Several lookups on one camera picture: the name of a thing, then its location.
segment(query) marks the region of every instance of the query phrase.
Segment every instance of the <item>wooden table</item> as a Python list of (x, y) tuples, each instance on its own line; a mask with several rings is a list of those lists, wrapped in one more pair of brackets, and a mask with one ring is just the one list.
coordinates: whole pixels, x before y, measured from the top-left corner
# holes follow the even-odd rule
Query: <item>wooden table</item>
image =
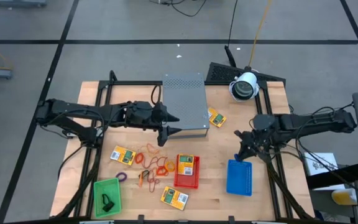
[[(150, 85), (116, 85), (112, 88), (111, 104), (125, 101), (150, 101), (153, 86)], [(83, 82), (78, 103), (94, 105), (98, 82)], [(269, 82), (268, 92), (273, 113), (289, 113), (287, 96), (283, 83)], [(176, 158), (179, 153), (194, 154), (200, 156), (200, 185), (198, 190), (179, 189), (189, 195), (184, 211), (175, 209), (160, 201), (165, 186), (173, 187), (173, 173), (166, 177), (159, 177), (160, 183), (155, 186), (155, 192), (150, 193), (148, 183), (138, 187), (138, 175), (143, 170), (140, 164), (127, 166), (110, 160), (114, 146), (122, 146), (128, 149), (138, 150), (148, 142), (157, 147), (157, 134), (152, 131), (143, 131), (134, 128), (109, 128), (103, 143), (101, 164), (98, 180), (110, 179), (118, 172), (128, 174), (128, 179), (121, 184), (122, 212), (106, 217), (113, 220), (136, 220), (138, 215), (145, 215), (146, 220), (227, 220), (234, 215), (236, 220), (274, 220), (272, 198), (267, 175), (266, 164), (258, 157), (252, 157), (247, 161), (252, 163), (253, 186), (252, 196), (243, 197), (226, 193), (227, 161), (233, 159), (238, 152), (240, 139), (233, 134), (234, 130), (250, 131), (249, 120), (257, 114), (255, 100), (238, 103), (234, 101), (227, 86), (206, 86), (208, 106), (217, 109), (227, 116), (227, 121), (221, 128), (210, 126), (206, 138), (175, 139), (168, 140), (163, 148), (163, 153), (168, 154), (169, 159)], [(89, 126), (91, 121), (75, 119), (84, 126)], [(70, 155), (80, 145), (77, 139), (68, 141), (65, 157)], [(60, 212), (78, 189), (85, 150), (79, 152), (70, 159), (62, 169), (60, 180), (57, 184), (51, 215)], [(306, 183), (302, 163), (295, 157), (282, 154), (285, 176), (290, 192), (298, 203), (308, 212), (313, 214), (309, 190)], [(285, 215), (285, 207), (279, 188), (280, 211)], [(81, 214), (85, 214), (88, 191), (84, 193)]]

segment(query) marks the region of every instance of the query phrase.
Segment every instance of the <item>green basket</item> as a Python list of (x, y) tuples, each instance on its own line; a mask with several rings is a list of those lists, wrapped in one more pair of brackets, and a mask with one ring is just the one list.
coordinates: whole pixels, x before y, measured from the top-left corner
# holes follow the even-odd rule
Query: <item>green basket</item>
[[(103, 210), (104, 204), (102, 194), (109, 196), (110, 201), (114, 203), (113, 208), (111, 208), (108, 212)], [(93, 195), (94, 215), (96, 218), (114, 215), (121, 212), (121, 194), (119, 191), (118, 178), (95, 182), (93, 184)]]

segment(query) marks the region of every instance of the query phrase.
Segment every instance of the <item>red basket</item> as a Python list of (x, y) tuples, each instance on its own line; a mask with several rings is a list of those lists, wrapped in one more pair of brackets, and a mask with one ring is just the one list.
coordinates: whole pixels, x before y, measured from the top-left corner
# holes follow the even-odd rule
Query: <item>red basket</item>
[(175, 179), (173, 185), (175, 187), (186, 187), (191, 189), (198, 189), (198, 178), (200, 176), (200, 157), (194, 157), (193, 175), (178, 174), (179, 155), (177, 155), (177, 164), (175, 169)]

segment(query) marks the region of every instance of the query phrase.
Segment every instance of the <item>blue basket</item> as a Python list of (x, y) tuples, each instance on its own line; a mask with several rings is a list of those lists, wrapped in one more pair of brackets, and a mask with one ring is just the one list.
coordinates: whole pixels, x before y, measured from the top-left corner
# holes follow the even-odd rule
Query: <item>blue basket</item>
[(252, 195), (252, 163), (229, 160), (226, 192), (244, 196)]

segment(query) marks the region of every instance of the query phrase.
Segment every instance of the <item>concrete floor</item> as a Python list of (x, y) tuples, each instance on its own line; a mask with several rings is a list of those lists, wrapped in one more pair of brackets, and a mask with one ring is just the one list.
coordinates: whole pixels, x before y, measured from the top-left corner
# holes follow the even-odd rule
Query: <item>concrete floor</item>
[[(58, 40), (72, 2), (49, 0), (41, 9), (0, 8), (0, 39)], [(178, 8), (192, 13), (201, 3), (186, 1)], [(80, 0), (67, 39), (226, 39), (234, 3), (209, 0), (189, 18), (148, 0)], [(266, 3), (239, 1), (233, 39), (254, 38)], [(358, 0), (347, 3), (358, 25)], [(341, 2), (324, 0), (274, 1), (260, 39), (357, 40)], [(110, 69), (119, 80), (159, 80), (169, 72), (206, 76), (210, 62), (228, 64), (223, 46), (64, 45), (48, 98), (76, 101), (81, 82), (105, 80)], [(231, 45), (238, 67), (248, 62), (251, 47)], [(15, 66), (12, 80), (0, 80), (0, 205), (56, 49), (55, 44), (0, 44), (0, 52)], [(287, 79), (288, 100), (299, 114), (346, 105), (358, 91), (358, 45), (257, 45), (252, 66)], [(357, 131), (318, 134), (303, 142), (312, 151), (333, 152), (340, 164), (358, 163)], [(64, 139), (37, 128), (6, 222), (48, 217), (65, 146)]]

